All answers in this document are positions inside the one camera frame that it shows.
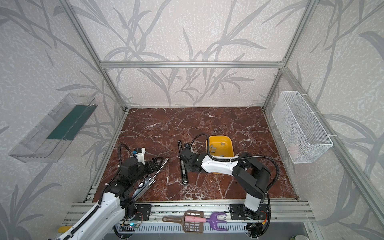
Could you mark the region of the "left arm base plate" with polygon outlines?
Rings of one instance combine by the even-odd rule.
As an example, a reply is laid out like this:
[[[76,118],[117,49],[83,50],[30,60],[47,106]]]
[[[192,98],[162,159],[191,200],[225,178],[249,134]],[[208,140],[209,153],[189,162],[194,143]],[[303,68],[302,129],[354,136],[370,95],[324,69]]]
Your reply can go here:
[[[136,205],[134,214],[129,218],[130,221],[148,221],[152,210],[151,204]]]

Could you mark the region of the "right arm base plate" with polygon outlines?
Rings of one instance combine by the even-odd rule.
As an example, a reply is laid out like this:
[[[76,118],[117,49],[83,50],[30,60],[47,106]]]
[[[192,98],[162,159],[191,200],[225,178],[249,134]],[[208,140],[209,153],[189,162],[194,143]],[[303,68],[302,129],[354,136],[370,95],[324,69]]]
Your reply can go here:
[[[230,204],[229,212],[232,220],[257,220],[264,221],[268,219],[270,206],[268,204],[260,204],[256,212],[248,210],[244,204]]]

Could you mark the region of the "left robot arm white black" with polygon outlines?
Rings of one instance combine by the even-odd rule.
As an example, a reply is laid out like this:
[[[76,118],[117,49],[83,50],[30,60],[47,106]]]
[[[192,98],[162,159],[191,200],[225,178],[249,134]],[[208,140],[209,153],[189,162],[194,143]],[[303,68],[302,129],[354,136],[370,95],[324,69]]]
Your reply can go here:
[[[99,201],[71,228],[61,234],[59,240],[101,240],[123,218],[136,215],[135,201],[143,196],[155,182],[155,177],[164,169],[169,158],[164,160],[154,177],[151,177],[132,196],[112,192],[104,193]]]

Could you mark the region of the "small circuit board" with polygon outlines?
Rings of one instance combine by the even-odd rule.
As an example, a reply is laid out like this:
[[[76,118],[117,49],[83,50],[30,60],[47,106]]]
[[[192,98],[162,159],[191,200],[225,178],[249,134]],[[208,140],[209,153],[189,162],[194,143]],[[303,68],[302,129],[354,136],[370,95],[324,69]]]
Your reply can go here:
[[[141,226],[139,223],[128,223],[128,224],[121,224],[120,231],[121,232],[135,232],[138,230],[138,228]]]

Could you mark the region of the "purple plastic fork tool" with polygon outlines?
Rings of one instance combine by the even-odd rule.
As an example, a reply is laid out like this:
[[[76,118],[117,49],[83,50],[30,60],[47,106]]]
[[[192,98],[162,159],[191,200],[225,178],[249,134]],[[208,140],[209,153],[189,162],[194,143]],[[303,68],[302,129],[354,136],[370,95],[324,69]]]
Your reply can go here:
[[[214,231],[220,231],[220,232],[227,232],[228,230],[226,228],[221,228],[218,226],[218,224],[227,224],[227,221],[218,219],[219,216],[226,217],[226,213],[220,213],[220,212],[213,212],[209,218],[206,218],[206,223],[210,224],[210,227]]]

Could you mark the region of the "brown slotted spatula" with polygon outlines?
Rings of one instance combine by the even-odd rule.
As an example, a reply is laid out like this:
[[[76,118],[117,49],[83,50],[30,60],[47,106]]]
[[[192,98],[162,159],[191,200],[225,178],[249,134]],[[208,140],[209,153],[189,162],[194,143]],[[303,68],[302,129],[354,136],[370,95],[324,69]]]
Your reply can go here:
[[[204,232],[204,222],[188,222],[187,217],[189,218],[203,218],[204,212],[195,211],[195,210],[187,210],[185,211],[182,217],[176,216],[164,216],[162,218],[163,222],[168,223],[177,223],[182,226],[182,230],[185,233],[203,233]]]

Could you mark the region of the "green yellow scoop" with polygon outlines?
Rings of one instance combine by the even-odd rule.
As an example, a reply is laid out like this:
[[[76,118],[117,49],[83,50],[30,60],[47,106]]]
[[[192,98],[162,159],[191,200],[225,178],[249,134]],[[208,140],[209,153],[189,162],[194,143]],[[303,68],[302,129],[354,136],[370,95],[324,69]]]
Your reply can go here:
[[[64,234],[65,232],[67,232],[68,230],[70,230],[72,228],[72,226],[62,226],[62,227],[59,227],[58,229],[58,233],[59,234]]]

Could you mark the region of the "clear plastic wall bin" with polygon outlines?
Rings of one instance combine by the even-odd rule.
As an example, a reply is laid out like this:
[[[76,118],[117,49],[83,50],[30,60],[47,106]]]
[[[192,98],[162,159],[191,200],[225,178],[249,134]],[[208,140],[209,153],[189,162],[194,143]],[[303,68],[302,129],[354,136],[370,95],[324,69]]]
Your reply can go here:
[[[56,163],[97,106],[95,97],[67,94],[9,155],[23,163]]]

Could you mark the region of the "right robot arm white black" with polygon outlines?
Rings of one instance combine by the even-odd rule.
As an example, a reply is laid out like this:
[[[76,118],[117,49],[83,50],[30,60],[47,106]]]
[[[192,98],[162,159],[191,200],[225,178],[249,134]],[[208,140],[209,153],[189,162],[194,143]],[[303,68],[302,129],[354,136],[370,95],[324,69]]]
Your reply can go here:
[[[215,157],[209,153],[198,155],[185,148],[179,153],[179,157],[191,170],[234,177],[247,193],[244,208],[251,212],[259,210],[260,204],[280,175],[276,160],[263,155]],[[276,174],[272,181],[270,181],[271,171],[259,159],[265,159],[274,164]]]

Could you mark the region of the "yellow plastic tray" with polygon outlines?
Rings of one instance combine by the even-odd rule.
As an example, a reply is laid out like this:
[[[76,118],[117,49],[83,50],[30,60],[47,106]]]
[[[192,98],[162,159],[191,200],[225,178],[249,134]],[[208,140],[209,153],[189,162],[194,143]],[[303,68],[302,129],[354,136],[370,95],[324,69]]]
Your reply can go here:
[[[210,144],[207,151],[213,156],[222,160],[234,158],[232,140],[227,136],[210,136]],[[236,162],[218,162],[212,160],[209,156],[203,159],[203,169],[207,173],[225,174],[232,176],[233,168]]]

